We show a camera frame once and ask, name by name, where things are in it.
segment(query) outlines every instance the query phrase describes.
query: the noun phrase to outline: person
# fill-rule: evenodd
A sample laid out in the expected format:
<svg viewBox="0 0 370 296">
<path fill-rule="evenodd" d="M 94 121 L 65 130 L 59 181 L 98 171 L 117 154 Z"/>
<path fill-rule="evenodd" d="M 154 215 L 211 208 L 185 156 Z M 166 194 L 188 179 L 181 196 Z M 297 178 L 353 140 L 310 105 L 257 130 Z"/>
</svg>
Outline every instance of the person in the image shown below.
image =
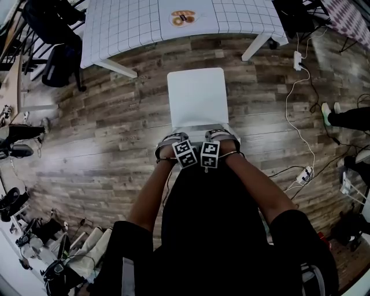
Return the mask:
<svg viewBox="0 0 370 296">
<path fill-rule="evenodd" d="M 370 107 L 350 109 L 341 113 L 341 106 L 338 102 L 334 104 L 334 112 L 332 112 L 328 103 L 323 103 L 321 112 L 327 126 L 345 127 L 359 131 L 370 130 L 370 122 L 368 120 Z"/>
<path fill-rule="evenodd" d="M 370 116 L 370 107 L 350 109 L 341 113 L 341 106 L 338 102 L 334 104 L 334 112 L 329 108 L 328 103 L 323 103 L 321 111 L 323 113 L 325 125 L 327 126 L 345 127 L 363 132 L 370 130 L 370 123 L 368 120 Z M 361 149 L 359 155 L 359 157 L 343 157 L 337 162 L 337 166 L 344 166 L 358 172 L 365 184 L 370 186 L 370 164 L 363 161 L 369 156 L 368 149 Z"/>
<path fill-rule="evenodd" d="M 39 127 L 32 127 L 26 124 L 9 124 L 0 128 L 0 149 L 9 148 L 10 145 L 19 140 L 38 138 L 42 142 L 43 135 L 50 131 L 48 118 L 41 120 Z"/>
<path fill-rule="evenodd" d="M 91 295 L 302 295 L 302 269 L 315 266 L 326 295 L 338 292 L 327 245 L 307 216 L 264 173 L 222 140 L 219 167 L 180 171 L 162 213 L 162 244 L 153 230 L 171 145 L 141 189 L 127 221 L 117 221 Z M 273 246 L 259 215 L 262 212 Z"/>
</svg>

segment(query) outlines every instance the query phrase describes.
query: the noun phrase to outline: wrist strap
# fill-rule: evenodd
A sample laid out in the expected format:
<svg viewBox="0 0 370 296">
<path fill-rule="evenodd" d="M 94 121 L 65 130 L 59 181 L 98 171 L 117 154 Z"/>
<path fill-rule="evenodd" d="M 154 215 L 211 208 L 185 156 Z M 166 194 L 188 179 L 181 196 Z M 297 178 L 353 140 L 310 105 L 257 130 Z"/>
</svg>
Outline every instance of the wrist strap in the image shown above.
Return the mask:
<svg viewBox="0 0 370 296">
<path fill-rule="evenodd" d="M 221 155 L 221 156 L 219 157 L 219 159 L 220 159 L 220 158 L 223 158 L 223 160 L 225 160 L 228 156 L 230 156 L 230 155 L 232 155 L 232 154 L 235 154 L 235 153 L 241 153 L 241 152 L 238 152 L 238 151 L 232 151 L 232 152 L 226 153 L 226 154 L 224 154 L 224 155 Z"/>
<path fill-rule="evenodd" d="M 157 163 L 159 164 L 159 162 L 160 162 L 161 160 L 167 160 L 167 161 L 169 161 L 169 162 L 177 163 L 177 158 L 176 158 L 176 157 L 175 157 L 175 158 L 172 158 L 172 157 L 163 157 L 163 158 L 158 158 L 158 159 L 157 159 Z"/>
</svg>

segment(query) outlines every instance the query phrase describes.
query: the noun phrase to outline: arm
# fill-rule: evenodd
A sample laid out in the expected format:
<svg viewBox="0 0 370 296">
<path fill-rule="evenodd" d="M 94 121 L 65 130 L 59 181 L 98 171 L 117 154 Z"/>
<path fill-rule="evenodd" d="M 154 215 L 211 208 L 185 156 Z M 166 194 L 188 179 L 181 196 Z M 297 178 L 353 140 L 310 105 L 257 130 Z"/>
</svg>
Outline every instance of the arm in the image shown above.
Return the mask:
<svg viewBox="0 0 370 296">
<path fill-rule="evenodd" d="M 221 152 L 235 151 L 233 141 L 222 141 Z M 288 196 L 254 165 L 240 154 L 235 153 L 226 158 L 226 164 L 238 175 L 247 191 L 256 201 L 268 224 L 286 210 L 296 209 Z"/>
<path fill-rule="evenodd" d="M 172 146 L 164 146 L 161 157 L 174 157 Z M 175 163 L 162 160 L 141 189 L 127 221 L 153 232 L 161 206 L 163 188 Z"/>
</svg>

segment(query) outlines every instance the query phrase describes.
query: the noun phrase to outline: white cable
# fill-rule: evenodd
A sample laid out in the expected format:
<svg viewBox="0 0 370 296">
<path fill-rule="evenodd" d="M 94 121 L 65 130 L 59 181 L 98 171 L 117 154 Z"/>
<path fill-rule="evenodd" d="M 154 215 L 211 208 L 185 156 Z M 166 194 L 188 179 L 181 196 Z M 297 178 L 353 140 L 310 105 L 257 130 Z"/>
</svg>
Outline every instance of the white cable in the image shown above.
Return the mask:
<svg viewBox="0 0 370 296">
<path fill-rule="evenodd" d="M 299 52 L 298 45 L 299 45 L 299 36 L 298 36 L 298 32 L 297 32 L 297 52 Z"/>
<path fill-rule="evenodd" d="M 303 185 L 300 185 L 300 186 L 293 186 L 293 187 L 292 187 L 292 185 L 293 185 L 294 183 L 296 183 L 296 182 L 297 182 L 297 181 L 294 181 L 293 183 L 291 183 L 291 184 L 290 184 L 290 186 L 289 186 L 287 189 L 285 189 L 285 190 L 284 190 L 284 193 L 285 193 L 285 192 L 287 192 L 288 190 L 293 189 L 293 188 L 297 188 L 297 187 L 302 187 L 302 186 L 303 186 Z"/>
<path fill-rule="evenodd" d="M 290 121 L 289 121 L 289 119 L 288 119 L 288 109 L 287 109 L 287 105 L 288 105 L 288 98 L 289 98 L 289 96 L 291 95 L 291 93 L 293 92 L 293 90 L 294 90 L 294 86 L 297 84 L 297 83 L 299 83 L 299 82 L 302 82 L 302 81 L 307 81 L 307 80 L 309 80 L 310 79 L 310 77 L 311 77 L 311 75 L 310 75 L 310 72 L 308 72 L 308 70 L 307 69 L 305 69 L 305 68 L 303 68 L 302 67 L 302 69 L 303 70 L 305 70 L 307 73 L 308 73 L 308 78 L 306 78 L 306 79 L 301 79 L 301 80 L 298 80 L 298 81 L 296 81 L 296 82 L 294 82 L 293 83 L 293 86 L 291 87 L 291 90 L 290 90 L 290 92 L 288 93 L 288 95 L 287 95 L 287 97 L 286 97 L 286 99 L 285 99 L 285 119 L 288 121 L 288 123 L 298 132 L 298 135 L 299 135 L 299 137 L 302 139 L 302 141 L 304 141 L 306 144 L 307 144 L 307 146 L 308 146 L 308 149 L 310 150 L 310 152 L 312 153 L 312 155 L 313 155 L 313 162 L 312 162 L 312 166 L 311 166 L 311 168 L 312 168 L 312 178 L 310 178 L 311 180 L 306 184 L 306 185 L 308 185 L 311 181 L 312 181 L 312 179 L 313 179 L 313 177 L 315 176 L 315 173 L 314 173 L 314 166 L 315 166 L 315 154 L 314 154 L 314 152 L 312 151 L 312 149 L 311 149 L 311 147 L 310 147 L 310 145 L 309 145 L 309 143 L 302 137 L 302 135 L 301 135 L 301 132 L 299 131 L 299 129 L 298 128 L 296 128 L 294 125 L 292 125 L 291 123 L 290 123 Z"/>
<path fill-rule="evenodd" d="M 307 40 L 307 45 L 306 45 L 306 56 L 303 58 L 302 57 L 302 59 L 304 60 L 306 57 L 307 57 L 307 55 L 308 55 L 308 42 L 312 39 L 312 38 L 320 38 L 320 37 L 322 37 L 322 36 L 324 36 L 324 34 L 326 33 L 326 31 L 328 31 L 328 28 L 326 28 L 326 30 L 324 31 L 324 33 L 322 33 L 320 36 L 312 36 L 311 38 L 309 38 L 308 40 Z"/>
</svg>

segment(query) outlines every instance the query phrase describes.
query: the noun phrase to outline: black shirt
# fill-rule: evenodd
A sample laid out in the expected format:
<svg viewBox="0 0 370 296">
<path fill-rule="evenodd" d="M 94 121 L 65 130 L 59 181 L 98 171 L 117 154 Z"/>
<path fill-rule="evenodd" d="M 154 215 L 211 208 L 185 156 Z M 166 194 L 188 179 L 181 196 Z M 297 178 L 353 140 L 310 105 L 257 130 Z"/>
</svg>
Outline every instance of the black shirt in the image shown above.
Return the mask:
<svg viewBox="0 0 370 296">
<path fill-rule="evenodd" d="M 335 261 L 305 214 L 282 213 L 270 232 L 273 246 L 229 167 L 184 169 L 163 211 L 162 246 L 153 251 L 152 233 L 116 222 L 91 295 L 121 295 L 123 257 L 134 262 L 136 295 L 301 295 L 306 262 L 319 267 L 327 295 L 338 289 Z"/>
</svg>

